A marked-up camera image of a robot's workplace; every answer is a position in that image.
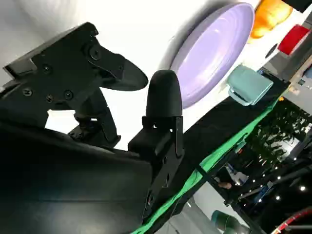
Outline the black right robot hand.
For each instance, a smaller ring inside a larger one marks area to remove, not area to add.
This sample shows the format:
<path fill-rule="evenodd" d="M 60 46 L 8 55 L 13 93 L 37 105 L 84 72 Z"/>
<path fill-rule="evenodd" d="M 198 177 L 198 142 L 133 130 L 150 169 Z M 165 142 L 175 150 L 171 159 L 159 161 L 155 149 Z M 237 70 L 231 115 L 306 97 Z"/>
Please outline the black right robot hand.
<path fill-rule="evenodd" d="M 151 79 L 102 47 L 86 22 L 5 67 L 0 94 L 0 231 L 129 234 L 168 187 L 183 150 L 174 71 Z M 148 87 L 142 129 L 120 141 L 102 88 Z"/>

